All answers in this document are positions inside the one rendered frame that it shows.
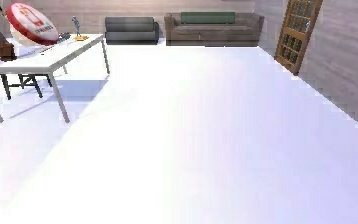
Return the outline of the brown sofa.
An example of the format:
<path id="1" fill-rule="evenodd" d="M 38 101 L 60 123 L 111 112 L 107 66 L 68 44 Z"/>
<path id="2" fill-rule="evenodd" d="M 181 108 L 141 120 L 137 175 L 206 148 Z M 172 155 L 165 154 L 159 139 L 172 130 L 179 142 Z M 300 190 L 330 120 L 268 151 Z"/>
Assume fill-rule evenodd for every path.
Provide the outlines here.
<path id="1" fill-rule="evenodd" d="M 182 24 L 180 13 L 167 13 L 164 28 L 167 46 L 256 47 L 264 17 L 235 13 L 234 24 Z"/>

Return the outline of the green cushion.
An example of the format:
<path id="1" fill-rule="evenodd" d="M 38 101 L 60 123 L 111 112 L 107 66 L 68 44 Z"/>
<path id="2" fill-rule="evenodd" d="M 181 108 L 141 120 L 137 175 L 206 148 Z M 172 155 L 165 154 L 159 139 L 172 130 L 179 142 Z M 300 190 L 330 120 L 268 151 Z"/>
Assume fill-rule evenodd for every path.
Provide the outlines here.
<path id="1" fill-rule="evenodd" d="M 234 24 L 234 12 L 181 12 L 182 24 Z"/>

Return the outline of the grey statuette on yellow base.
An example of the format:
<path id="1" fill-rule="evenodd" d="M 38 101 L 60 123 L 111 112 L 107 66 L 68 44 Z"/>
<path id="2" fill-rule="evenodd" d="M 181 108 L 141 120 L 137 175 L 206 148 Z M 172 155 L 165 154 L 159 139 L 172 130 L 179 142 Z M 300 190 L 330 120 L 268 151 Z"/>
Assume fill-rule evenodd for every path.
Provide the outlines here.
<path id="1" fill-rule="evenodd" d="M 75 40 L 76 41 L 84 41 L 86 39 L 88 39 L 88 36 L 84 36 L 80 33 L 80 24 L 79 21 L 77 19 L 76 16 L 72 16 L 71 21 L 74 23 L 75 29 L 76 29 L 76 36 L 75 36 Z"/>

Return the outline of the white table with grey legs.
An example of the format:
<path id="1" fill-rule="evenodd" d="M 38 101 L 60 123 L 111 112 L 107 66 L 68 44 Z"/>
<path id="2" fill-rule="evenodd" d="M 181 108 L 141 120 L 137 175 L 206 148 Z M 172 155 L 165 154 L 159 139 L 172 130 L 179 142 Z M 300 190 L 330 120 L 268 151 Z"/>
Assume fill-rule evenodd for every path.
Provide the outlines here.
<path id="1" fill-rule="evenodd" d="M 19 56 L 14 61 L 3 62 L 0 60 L 0 74 L 46 74 L 50 78 L 54 95 L 66 123 L 70 122 L 59 88 L 53 73 L 63 68 L 86 50 L 100 43 L 103 51 L 103 59 L 107 74 L 110 74 L 110 66 L 107 58 L 106 44 L 103 34 L 87 34 L 84 41 L 76 41 L 70 37 L 68 40 L 47 48 L 38 48 L 23 53 L 24 47 L 18 48 Z"/>

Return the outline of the wooden door with glass panes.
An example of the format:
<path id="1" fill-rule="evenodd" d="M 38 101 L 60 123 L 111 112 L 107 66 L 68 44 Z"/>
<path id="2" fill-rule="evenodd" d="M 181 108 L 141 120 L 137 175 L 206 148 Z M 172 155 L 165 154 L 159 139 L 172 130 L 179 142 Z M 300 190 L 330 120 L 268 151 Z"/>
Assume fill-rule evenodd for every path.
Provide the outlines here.
<path id="1" fill-rule="evenodd" d="M 323 0 L 288 0 L 274 59 L 297 76 Z"/>

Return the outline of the black chair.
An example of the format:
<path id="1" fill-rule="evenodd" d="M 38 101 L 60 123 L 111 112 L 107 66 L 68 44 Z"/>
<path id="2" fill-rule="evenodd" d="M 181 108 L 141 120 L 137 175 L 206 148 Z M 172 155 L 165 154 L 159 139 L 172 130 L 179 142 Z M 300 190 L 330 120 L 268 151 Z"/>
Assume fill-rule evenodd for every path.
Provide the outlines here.
<path id="1" fill-rule="evenodd" d="M 8 82 L 8 78 L 6 74 L 1 74 L 0 78 L 6 93 L 6 97 L 8 100 L 11 99 L 11 88 L 21 88 L 24 89 L 25 87 L 34 87 L 37 91 L 38 97 L 42 98 L 43 94 L 40 90 L 40 86 L 38 81 L 36 80 L 37 74 L 18 74 L 19 82 L 16 84 L 10 84 Z"/>

